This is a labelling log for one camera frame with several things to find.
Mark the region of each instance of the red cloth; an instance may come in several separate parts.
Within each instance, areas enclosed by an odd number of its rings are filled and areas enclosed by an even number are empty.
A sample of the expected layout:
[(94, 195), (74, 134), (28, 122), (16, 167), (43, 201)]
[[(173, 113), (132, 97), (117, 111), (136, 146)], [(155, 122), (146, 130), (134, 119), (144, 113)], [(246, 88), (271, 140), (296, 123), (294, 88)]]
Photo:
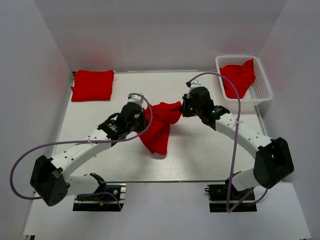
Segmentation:
[[(242, 66), (227, 65), (224, 68), (220, 68), (220, 73), (233, 83), (241, 99), (246, 94), (250, 85), (256, 80), (253, 59), (246, 61)], [(236, 99), (236, 93), (230, 83), (225, 79), (222, 79), (222, 82), (225, 95), (230, 99)]]
[(79, 70), (74, 74), (72, 102), (110, 100), (114, 71)]
[[(181, 117), (181, 103), (168, 104), (160, 102), (152, 106), (153, 120), (150, 128), (140, 136), (141, 141), (146, 148), (153, 154), (167, 154), (168, 139), (170, 133), (170, 124), (175, 124)], [(150, 109), (145, 110), (145, 118), (150, 121)]]

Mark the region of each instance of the black connector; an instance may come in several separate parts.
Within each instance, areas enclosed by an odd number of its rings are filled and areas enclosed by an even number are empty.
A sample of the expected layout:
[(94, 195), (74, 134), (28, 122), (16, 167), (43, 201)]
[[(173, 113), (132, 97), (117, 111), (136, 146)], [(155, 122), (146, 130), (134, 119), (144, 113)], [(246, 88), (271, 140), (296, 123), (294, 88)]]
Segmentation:
[(51, 158), (44, 155), (35, 161), (30, 184), (48, 206), (61, 202), (70, 186), (65, 182), (61, 170), (51, 163)]
[(283, 138), (272, 139), (270, 144), (258, 149), (253, 175), (264, 188), (272, 188), (295, 170), (288, 143)]

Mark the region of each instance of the black bracket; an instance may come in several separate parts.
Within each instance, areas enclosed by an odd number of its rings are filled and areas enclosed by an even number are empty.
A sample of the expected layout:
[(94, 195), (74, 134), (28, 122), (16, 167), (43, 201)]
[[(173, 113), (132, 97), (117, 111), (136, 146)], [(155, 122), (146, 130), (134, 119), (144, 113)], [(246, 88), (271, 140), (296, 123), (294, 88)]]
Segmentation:
[(67, 195), (69, 183), (62, 176), (61, 168), (51, 163), (51, 158), (40, 156), (34, 164), (30, 184), (48, 206), (54, 206)]

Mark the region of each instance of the white basket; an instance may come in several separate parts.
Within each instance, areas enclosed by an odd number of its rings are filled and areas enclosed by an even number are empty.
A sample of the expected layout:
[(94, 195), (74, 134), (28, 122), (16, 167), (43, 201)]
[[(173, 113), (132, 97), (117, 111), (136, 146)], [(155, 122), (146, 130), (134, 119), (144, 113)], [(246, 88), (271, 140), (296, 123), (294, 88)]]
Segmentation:
[[(246, 61), (253, 59), (253, 70), (255, 74), (255, 81), (249, 89), (246, 91), (245, 95), (241, 99), (241, 105), (244, 107), (256, 106), (264, 101), (269, 101), (272, 99), (273, 94), (271, 92), (270, 85), (268, 83), (265, 71), (256, 56), (250, 55), (224, 55), (217, 56), (215, 58), (216, 68), (219, 74), (220, 68), (225, 67), (226, 65), (243, 65)], [(220, 86), (222, 89), (223, 97), (225, 98), (228, 106), (237, 106), (238, 100), (228, 98), (226, 96), (224, 84), (222, 78), (219, 76)]]

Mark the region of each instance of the white table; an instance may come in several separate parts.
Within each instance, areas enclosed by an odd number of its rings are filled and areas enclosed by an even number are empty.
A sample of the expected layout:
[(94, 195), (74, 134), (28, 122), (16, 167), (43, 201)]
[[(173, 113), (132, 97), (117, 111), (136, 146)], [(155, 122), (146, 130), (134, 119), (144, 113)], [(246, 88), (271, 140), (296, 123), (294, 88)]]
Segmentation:
[[(185, 84), (201, 72), (125, 72), (115, 74), (110, 101), (69, 102), (59, 141), (84, 140), (109, 115), (119, 112), (129, 93), (143, 93), (152, 105), (182, 102)], [(215, 104), (222, 105), (218, 77), (199, 81), (209, 89)], [(254, 108), (241, 119), (261, 133)], [(56, 154), (70, 148), (59, 145)], [(171, 126), (167, 156), (151, 154), (139, 138), (118, 143), (78, 168), (73, 175), (97, 173), (107, 182), (217, 181), (230, 171), (233, 140), (215, 132), (197, 117), (181, 117)], [(237, 149), (235, 172), (252, 168), (254, 159)]]

